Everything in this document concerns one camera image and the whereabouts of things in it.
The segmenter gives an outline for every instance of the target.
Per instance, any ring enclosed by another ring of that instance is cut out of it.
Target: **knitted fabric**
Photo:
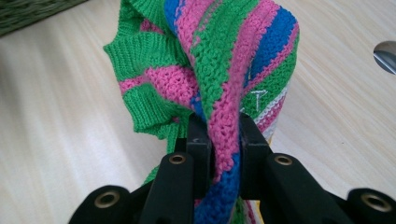
[[[271,0],[121,0],[105,51],[134,130],[166,138],[171,152],[190,113],[207,123],[216,171],[195,223],[259,221],[255,203],[238,199],[239,112],[271,137],[298,39],[297,20]]]

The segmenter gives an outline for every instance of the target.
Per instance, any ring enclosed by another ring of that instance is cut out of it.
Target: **wooden surface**
[[[396,198],[396,76],[373,49],[396,40],[396,2],[286,1],[301,26],[298,64],[272,149],[343,198]],[[129,190],[165,142],[133,133],[102,46],[119,1],[89,1],[0,37],[0,223],[66,223],[103,185]]]

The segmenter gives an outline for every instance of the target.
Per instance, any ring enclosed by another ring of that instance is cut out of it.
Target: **green knit fabric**
[[[277,69],[274,70],[271,76],[253,88],[253,91],[268,91],[263,97],[260,98],[259,109],[256,108],[255,104],[251,103],[256,101],[256,96],[254,94],[247,94],[242,99],[242,105],[244,105],[245,108],[244,112],[249,114],[252,118],[257,118],[264,108],[268,106],[283,91],[290,81],[290,77],[294,71],[294,66],[297,60],[299,39],[300,37],[298,36],[294,43],[293,52]]]
[[[235,208],[233,211],[233,219],[231,220],[233,224],[241,224],[245,223],[245,214],[244,214],[244,201],[241,198],[238,198],[235,203]]]
[[[155,4],[162,6],[163,2],[164,0],[160,0]],[[104,47],[113,63],[117,81],[140,76],[148,68],[190,66],[186,54],[174,36],[139,32],[140,23],[144,18],[149,18],[165,33],[170,33],[163,10],[159,9],[162,7],[153,6],[152,3],[153,1],[121,1],[119,30],[112,43]],[[168,139],[168,153],[174,150],[178,137],[186,136],[191,111],[163,99],[152,85],[143,84],[128,90],[123,95],[123,100],[132,115],[134,131],[154,134],[159,139]],[[174,122],[173,118],[179,118],[180,122]]]
[[[158,169],[159,169],[159,166],[156,166],[154,169],[151,170],[151,172],[148,174],[148,177],[146,177],[146,180],[143,183],[143,185],[145,185],[148,182],[150,182],[151,180],[155,179],[155,176],[158,173]]]
[[[215,22],[209,22],[202,32],[195,34],[200,36],[201,41],[191,49],[191,54],[197,56],[194,71],[200,85],[203,109],[207,118],[212,114],[212,105],[223,93],[221,84],[228,81],[233,43],[236,41],[239,28],[246,15],[256,5],[257,1],[228,1],[220,5],[210,18],[210,21],[222,21],[224,24],[219,26]]]

